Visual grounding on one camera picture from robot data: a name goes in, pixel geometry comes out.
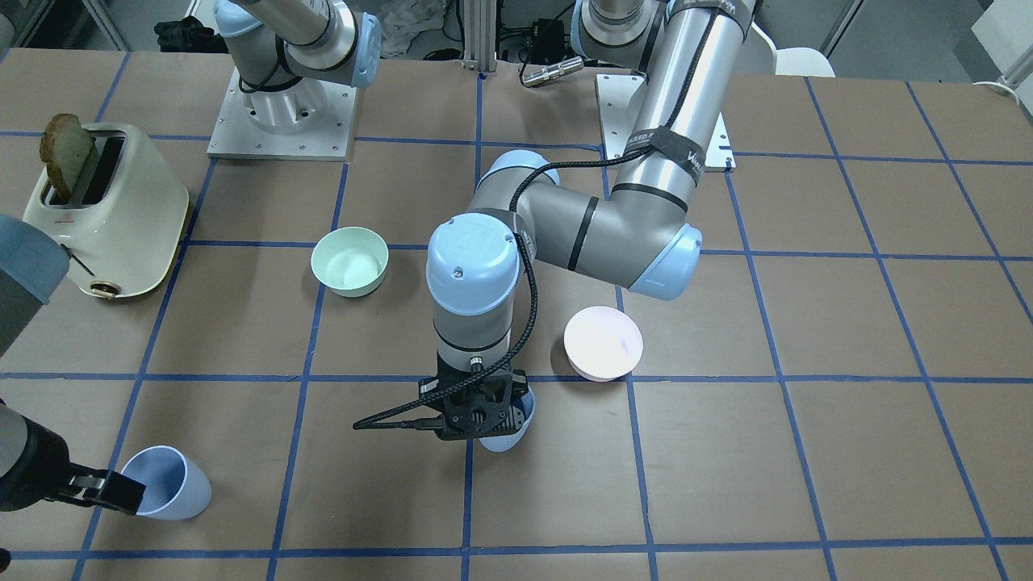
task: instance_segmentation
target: cable connector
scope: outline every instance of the cable connector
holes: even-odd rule
[[[566,77],[585,68],[585,59],[574,57],[565,61],[542,67],[536,72],[521,78],[521,83],[527,88],[547,85],[561,77]]]

